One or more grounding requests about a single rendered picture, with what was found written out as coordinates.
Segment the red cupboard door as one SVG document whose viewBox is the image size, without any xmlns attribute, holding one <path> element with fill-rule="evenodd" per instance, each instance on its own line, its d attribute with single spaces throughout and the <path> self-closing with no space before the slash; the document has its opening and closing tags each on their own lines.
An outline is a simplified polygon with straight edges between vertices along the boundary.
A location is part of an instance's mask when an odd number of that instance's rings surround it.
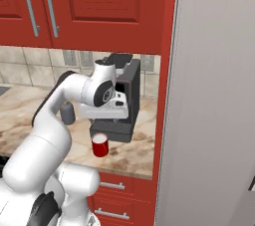
<svg viewBox="0 0 255 226">
<path fill-rule="evenodd" d="M 26 0 L 0 0 L 0 46 L 51 48 L 44 0 L 32 0 L 40 36 L 35 37 Z"/>
<path fill-rule="evenodd" d="M 164 0 L 53 0 L 59 38 L 46 13 L 53 47 L 123 53 L 160 53 Z"/>
</svg>

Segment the grey fridge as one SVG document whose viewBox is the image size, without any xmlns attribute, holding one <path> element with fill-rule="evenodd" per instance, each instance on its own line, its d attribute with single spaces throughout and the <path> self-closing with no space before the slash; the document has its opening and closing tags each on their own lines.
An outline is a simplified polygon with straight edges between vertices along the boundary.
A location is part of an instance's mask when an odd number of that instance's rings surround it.
<svg viewBox="0 0 255 226">
<path fill-rule="evenodd" d="M 255 226 L 255 0 L 175 0 L 154 226 Z"/>
</svg>

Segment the red cupboard side panel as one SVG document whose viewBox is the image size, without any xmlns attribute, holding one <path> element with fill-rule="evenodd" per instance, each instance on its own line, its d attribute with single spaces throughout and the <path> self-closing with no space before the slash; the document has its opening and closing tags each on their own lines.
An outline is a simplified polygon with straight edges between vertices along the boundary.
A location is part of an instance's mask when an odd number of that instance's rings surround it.
<svg viewBox="0 0 255 226">
<path fill-rule="evenodd" d="M 167 101 L 167 80 L 169 59 L 171 51 L 171 34 L 174 23 L 174 5 L 175 0 L 164 0 L 163 19 L 162 19 L 162 38 L 160 49 L 160 70 L 158 84 L 158 99 L 157 99 L 157 115 L 155 127 L 155 146 L 153 157 L 153 175 L 152 183 L 155 188 L 154 192 L 154 213 L 157 213 L 157 201 L 160 182 L 160 162 L 162 155 L 162 136 L 165 115 L 165 102 Z M 156 215 L 153 215 L 153 226 L 156 226 Z"/>
</svg>

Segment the grey wall socket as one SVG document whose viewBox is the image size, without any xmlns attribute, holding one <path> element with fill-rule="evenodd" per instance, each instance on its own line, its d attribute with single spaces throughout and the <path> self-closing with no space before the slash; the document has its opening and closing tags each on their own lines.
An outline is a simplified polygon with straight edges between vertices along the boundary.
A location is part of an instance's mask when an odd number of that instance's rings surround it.
<svg viewBox="0 0 255 226">
<path fill-rule="evenodd" d="M 77 64 L 76 54 L 74 50 L 64 50 L 63 56 L 66 66 L 75 66 Z"/>
<path fill-rule="evenodd" d="M 80 52 L 81 65 L 84 68 L 91 67 L 94 64 L 93 52 L 92 51 L 81 51 Z"/>
<path fill-rule="evenodd" d="M 140 56 L 140 69 L 142 71 L 152 72 L 154 69 L 154 56 L 153 55 L 141 55 Z"/>
</svg>

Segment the red mug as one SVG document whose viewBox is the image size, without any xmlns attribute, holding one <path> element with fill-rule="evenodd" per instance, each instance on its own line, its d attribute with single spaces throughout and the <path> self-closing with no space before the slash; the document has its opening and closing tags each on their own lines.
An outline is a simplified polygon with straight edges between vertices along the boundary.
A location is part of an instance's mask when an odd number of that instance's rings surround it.
<svg viewBox="0 0 255 226">
<path fill-rule="evenodd" d="M 92 148 L 95 156 L 106 156 L 109 153 L 108 137 L 104 133 L 95 134 L 92 137 Z"/>
</svg>

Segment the grey shaker bottle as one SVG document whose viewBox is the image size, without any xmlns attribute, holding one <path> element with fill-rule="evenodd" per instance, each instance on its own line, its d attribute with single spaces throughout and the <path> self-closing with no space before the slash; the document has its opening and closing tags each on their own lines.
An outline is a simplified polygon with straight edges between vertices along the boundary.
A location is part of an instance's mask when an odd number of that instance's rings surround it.
<svg viewBox="0 0 255 226">
<path fill-rule="evenodd" d="M 60 108 L 60 114 L 61 114 L 62 122 L 65 125 L 73 124 L 76 121 L 75 110 L 74 110 L 73 104 L 70 103 L 69 101 L 65 101 L 62 104 L 62 106 Z"/>
</svg>

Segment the black coffee machine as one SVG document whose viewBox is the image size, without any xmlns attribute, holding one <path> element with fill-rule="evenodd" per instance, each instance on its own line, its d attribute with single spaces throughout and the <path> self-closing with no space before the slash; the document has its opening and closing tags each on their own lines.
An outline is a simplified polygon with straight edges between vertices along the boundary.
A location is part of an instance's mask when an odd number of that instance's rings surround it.
<svg viewBox="0 0 255 226">
<path fill-rule="evenodd" d="M 108 140 L 130 142 L 139 112 L 140 60 L 132 54 L 111 53 L 106 60 L 117 69 L 116 90 L 127 97 L 128 118 L 95 119 L 90 127 L 90 135 L 104 133 Z"/>
</svg>

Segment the red drawer front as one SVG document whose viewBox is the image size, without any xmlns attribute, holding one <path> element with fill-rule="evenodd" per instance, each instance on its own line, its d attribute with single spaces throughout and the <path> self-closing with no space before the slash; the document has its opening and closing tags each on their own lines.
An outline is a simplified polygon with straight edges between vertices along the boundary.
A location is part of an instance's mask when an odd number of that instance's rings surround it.
<svg viewBox="0 0 255 226">
<path fill-rule="evenodd" d="M 152 182 L 150 180 L 133 178 L 129 176 L 100 173 L 101 182 L 119 184 L 126 187 L 125 190 L 113 189 L 100 186 L 98 193 L 106 193 L 117 197 L 131 198 L 140 201 L 150 201 L 153 196 Z"/>
<path fill-rule="evenodd" d="M 117 214 L 126 213 L 129 220 L 112 218 L 95 214 L 95 210 L 102 208 L 103 211 Z M 142 218 L 146 212 L 147 205 L 144 202 L 124 201 L 104 197 L 93 198 L 93 212 L 99 218 L 102 226 L 142 226 Z"/>
</svg>

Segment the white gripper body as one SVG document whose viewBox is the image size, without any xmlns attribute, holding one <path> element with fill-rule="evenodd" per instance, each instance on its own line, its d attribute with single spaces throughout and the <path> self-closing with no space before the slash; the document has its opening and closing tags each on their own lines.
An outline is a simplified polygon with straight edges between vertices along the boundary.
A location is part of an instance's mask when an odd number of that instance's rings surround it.
<svg viewBox="0 0 255 226">
<path fill-rule="evenodd" d="M 128 106 L 122 102 L 108 103 L 99 108 L 80 104 L 80 113 L 82 117 L 91 119 L 125 119 L 128 118 Z"/>
</svg>

